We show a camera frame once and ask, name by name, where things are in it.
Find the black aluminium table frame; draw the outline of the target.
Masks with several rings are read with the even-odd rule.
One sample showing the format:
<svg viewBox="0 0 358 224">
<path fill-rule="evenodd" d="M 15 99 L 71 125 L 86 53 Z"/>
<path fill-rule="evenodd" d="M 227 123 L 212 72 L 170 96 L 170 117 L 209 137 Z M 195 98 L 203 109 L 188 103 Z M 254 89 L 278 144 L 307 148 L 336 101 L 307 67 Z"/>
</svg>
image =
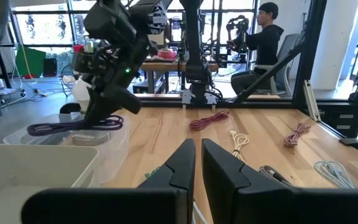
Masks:
<svg viewBox="0 0 358 224">
<path fill-rule="evenodd" d="M 308 81 L 313 69 L 314 59 L 318 46 L 319 35 L 321 32 L 321 26 L 323 23 L 324 12 L 326 9 L 327 0 L 311 0 L 310 9 L 308 13 L 308 24 L 303 31 L 303 35 L 298 43 L 293 47 L 284 58 L 280 59 L 273 67 L 268 70 L 261 78 L 243 90 L 239 95 L 233 98 L 224 98 L 223 101 L 218 102 L 217 107 L 221 108 L 258 108 L 258 109 L 297 109 L 301 112 L 305 112 L 306 104 L 311 103 L 317 107 L 318 103 L 315 99 L 309 100 L 311 93 L 305 93 L 301 90 L 305 87 L 305 80 Z M 256 91 L 257 85 L 261 85 L 262 82 L 268 78 L 273 78 L 273 75 L 277 75 L 278 71 L 287 65 L 291 60 L 300 55 L 300 62 L 298 66 L 298 77 L 295 82 L 295 93 L 290 100 L 276 100 L 273 98 L 267 98 L 268 101 L 262 101 L 261 99 L 248 98 Z M 157 95 L 157 94 L 135 94 L 140 98 L 141 102 L 145 103 L 148 107 L 176 107 L 181 103 L 181 96 L 173 95 Z"/>
</svg>

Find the pink object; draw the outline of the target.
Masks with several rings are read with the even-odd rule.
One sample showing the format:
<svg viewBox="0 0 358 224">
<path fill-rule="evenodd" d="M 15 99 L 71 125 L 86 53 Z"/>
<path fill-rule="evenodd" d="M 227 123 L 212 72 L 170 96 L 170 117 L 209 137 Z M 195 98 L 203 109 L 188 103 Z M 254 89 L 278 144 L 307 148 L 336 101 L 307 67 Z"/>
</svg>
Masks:
<svg viewBox="0 0 358 224">
<path fill-rule="evenodd" d="M 162 60 L 175 60 L 177 57 L 177 53 L 172 49 L 159 49 L 157 57 Z"/>
</svg>

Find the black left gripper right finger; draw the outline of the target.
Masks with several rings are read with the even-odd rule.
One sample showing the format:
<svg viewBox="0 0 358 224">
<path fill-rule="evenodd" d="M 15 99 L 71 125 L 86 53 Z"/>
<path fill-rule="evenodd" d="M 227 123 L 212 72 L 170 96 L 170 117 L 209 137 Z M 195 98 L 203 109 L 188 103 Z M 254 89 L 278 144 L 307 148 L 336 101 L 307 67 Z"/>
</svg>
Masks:
<svg viewBox="0 0 358 224">
<path fill-rule="evenodd" d="M 214 224 L 358 224 L 358 189 L 285 187 L 214 141 L 201 145 Z"/>
</svg>

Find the seated person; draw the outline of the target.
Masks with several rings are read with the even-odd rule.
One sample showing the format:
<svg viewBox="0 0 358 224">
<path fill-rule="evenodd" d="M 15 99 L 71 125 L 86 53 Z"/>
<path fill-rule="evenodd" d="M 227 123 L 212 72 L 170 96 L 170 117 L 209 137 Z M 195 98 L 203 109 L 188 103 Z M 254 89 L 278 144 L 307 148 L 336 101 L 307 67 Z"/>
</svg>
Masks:
<svg viewBox="0 0 358 224">
<path fill-rule="evenodd" d="M 278 17 L 278 6 L 274 2 L 260 5 L 257 24 L 262 30 L 256 34 L 245 34 L 247 48 L 256 51 L 256 65 L 275 65 L 278 62 L 278 43 L 284 29 L 274 24 Z M 252 71 L 240 72 L 231 77 L 231 86 L 238 95 L 250 87 L 267 70 L 255 68 Z"/>
</svg>

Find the black speaker box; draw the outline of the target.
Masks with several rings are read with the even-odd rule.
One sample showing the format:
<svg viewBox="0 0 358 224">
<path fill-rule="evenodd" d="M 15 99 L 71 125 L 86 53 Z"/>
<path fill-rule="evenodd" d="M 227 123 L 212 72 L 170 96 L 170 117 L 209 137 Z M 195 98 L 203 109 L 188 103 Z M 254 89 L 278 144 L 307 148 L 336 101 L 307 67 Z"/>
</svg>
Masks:
<svg viewBox="0 0 358 224">
<path fill-rule="evenodd" d="M 57 60 L 55 58 L 44 59 L 44 77 L 56 77 L 57 76 Z"/>
</svg>

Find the white plastic bin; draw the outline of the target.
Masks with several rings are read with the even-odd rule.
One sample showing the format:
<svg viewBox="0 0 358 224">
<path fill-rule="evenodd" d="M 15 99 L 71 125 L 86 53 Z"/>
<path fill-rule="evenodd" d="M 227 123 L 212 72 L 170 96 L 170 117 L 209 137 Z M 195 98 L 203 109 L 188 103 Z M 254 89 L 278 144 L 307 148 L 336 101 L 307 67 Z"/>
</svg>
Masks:
<svg viewBox="0 0 358 224">
<path fill-rule="evenodd" d="M 49 188 L 99 187 L 99 151 L 89 146 L 0 144 L 0 224 L 21 224 L 21 208 Z"/>
</svg>

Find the green board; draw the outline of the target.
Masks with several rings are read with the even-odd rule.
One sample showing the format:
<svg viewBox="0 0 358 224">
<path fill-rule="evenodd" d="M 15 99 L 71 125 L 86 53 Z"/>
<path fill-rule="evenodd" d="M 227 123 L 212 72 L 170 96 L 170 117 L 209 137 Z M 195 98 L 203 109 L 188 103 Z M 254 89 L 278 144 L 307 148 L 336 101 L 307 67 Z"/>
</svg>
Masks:
<svg viewBox="0 0 358 224">
<path fill-rule="evenodd" d="M 44 51 L 18 45 L 15 63 L 19 75 L 40 77 L 44 70 L 45 59 L 46 53 Z"/>
</svg>

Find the wooden work table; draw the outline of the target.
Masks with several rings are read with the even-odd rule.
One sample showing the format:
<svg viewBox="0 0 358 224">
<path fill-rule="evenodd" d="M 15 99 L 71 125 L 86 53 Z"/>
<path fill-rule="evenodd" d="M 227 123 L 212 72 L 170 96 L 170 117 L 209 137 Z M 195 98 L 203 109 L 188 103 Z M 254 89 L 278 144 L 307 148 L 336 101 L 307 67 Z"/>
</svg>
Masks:
<svg viewBox="0 0 358 224">
<path fill-rule="evenodd" d="M 140 71 L 142 81 L 133 85 L 134 93 L 180 93 L 190 86 L 186 80 L 186 62 L 146 61 Z"/>
</svg>

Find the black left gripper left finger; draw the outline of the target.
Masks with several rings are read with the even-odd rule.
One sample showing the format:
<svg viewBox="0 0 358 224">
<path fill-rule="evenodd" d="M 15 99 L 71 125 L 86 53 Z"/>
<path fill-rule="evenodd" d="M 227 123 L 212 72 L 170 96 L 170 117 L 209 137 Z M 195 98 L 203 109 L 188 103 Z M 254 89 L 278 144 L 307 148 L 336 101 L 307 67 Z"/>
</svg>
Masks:
<svg viewBox="0 0 358 224">
<path fill-rule="evenodd" d="M 191 224 L 196 147 L 186 139 L 136 188 L 47 189 L 22 207 L 22 224 Z"/>
</svg>

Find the clear plastic bin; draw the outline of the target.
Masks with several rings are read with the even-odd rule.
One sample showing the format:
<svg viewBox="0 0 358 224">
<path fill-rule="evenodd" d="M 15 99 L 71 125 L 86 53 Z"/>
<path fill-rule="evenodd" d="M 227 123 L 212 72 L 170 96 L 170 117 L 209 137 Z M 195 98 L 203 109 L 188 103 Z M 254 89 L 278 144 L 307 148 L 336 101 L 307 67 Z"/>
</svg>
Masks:
<svg viewBox="0 0 358 224">
<path fill-rule="evenodd" d="M 31 136 L 23 127 L 3 139 L 5 144 L 92 146 L 99 151 L 99 181 L 115 178 L 129 152 L 130 119 L 123 118 L 123 127 L 115 131 L 79 130 L 46 136 Z"/>
</svg>

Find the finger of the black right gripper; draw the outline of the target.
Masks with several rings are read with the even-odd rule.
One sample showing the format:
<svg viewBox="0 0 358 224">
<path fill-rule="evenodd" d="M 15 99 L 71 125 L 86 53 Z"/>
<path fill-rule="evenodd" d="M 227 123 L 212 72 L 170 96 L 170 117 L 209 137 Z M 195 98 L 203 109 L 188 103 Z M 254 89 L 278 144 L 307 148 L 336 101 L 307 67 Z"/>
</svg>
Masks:
<svg viewBox="0 0 358 224">
<path fill-rule="evenodd" d="M 106 119 L 112 111 L 109 107 L 108 99 L 101 96 L 92 88 L 87 88 L 89 94 L 89 103 L 85 113 L 85 126 L 94 126 L 98 122 Z"/>
<path fill-rule="evenodd" d="M 106 102 L 104 103 L 104 113 L 111 114 L 115 111 L 124 108 L 131 113 L 137 114 L 141 109 L 141 102 L 129 92 L 126 88 L 111 85 L 104 89 L 104 97 Z"/>
</svg>

